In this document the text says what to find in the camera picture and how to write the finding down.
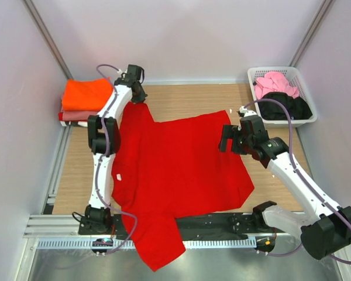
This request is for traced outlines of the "aluminium rail frame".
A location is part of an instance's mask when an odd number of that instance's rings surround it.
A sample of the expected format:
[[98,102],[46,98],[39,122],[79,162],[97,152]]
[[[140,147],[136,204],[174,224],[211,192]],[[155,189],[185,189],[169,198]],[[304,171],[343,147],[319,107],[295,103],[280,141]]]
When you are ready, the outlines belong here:
[[78,222],[73,211],[83,212],[88,201],[92,163],[87,152],[87,130],[64,128],[56,149],[56,158],[47,182],[46,196],[40,214],[31,215],[24,238],[72,237],[77,235]]

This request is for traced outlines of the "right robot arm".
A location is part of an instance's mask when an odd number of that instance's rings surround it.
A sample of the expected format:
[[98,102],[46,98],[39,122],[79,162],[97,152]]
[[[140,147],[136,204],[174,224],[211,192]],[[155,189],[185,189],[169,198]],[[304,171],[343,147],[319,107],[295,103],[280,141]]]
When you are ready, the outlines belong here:
[[258,115],[245,115],[239,125],[224,125],[221,152],[226,152],[228,141],[233,153],[250,155],[280,179],[304,210],[300,215],[276,203],[263,203],[252,216],[254,229],[280,229],[300,240],[317,260],[351,245],[351,207],[342,208],[322,191],[295,159],[290,145],[279,137],[269,137]]

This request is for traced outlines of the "white plastic laundry basket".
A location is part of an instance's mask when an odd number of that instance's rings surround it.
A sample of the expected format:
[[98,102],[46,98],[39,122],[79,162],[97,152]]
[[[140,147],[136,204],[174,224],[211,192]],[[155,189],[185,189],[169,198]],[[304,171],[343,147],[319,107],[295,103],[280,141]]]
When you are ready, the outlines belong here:
[[254,82],[256,82],[258,78],[263,78],[267,73],[270,72],[281,73],[287,79],[289,86],[297,87],[299,96],[304,100],[311,111],[311,116],[309,118],[291,121],[292,126],[296,128],[304,124],[315,122],[317,119],[317,114],[314,102],[303,77],[295,67],[274,66],[249,68],[247,71],[247,76],[249,79],[253,99],[257,100],[257,95],[254,89]]

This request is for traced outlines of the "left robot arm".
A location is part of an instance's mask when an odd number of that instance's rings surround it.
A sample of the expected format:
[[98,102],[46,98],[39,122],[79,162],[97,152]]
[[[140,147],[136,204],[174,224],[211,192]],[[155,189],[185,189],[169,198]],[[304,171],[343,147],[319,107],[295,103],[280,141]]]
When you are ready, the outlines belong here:
[[111,171],[121,146],[118,119],[128,103],[141,103],[147,97],[142,87],[142,67],[130,64],[125,71],[117,72],[119,77],[115,81],[103,76],[112,86],[112,94],[102,109],[87,119],[88,146],[92,152],[94,172],[91,196],[80,218],[80,235],[108,234],[112,229]]

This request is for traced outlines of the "black t shirt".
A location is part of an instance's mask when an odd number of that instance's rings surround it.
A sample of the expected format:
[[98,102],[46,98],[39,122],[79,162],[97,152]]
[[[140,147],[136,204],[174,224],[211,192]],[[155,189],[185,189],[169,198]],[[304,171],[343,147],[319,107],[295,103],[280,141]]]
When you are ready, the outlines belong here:
[[[263,99],[271,99],[281,103],[287,110],[292,120],[310,119],[312,112],[308,104],[301,98],[293,98],[284,92],[269,92]],[[286,114],[282,107],[274,102],[259,102],[260,113],[263,119],[279,121],[286,120]]]

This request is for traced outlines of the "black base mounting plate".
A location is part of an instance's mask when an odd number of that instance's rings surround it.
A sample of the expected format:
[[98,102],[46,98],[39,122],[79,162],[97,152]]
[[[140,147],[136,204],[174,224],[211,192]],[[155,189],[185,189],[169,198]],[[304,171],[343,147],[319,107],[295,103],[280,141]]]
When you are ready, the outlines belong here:
[[248,235],[273,237],[282,231],[259,225],[251,213],[212,213],[176,219],[184,241],[242,240]]

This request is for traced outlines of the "folded orange t shirt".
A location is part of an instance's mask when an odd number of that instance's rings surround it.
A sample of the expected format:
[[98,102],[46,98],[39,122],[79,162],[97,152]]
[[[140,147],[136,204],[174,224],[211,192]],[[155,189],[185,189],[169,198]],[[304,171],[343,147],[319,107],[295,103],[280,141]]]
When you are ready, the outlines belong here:
[[68,80],[61,100],[65,111],[100,111],[113,88],[104,78],[93,81]]

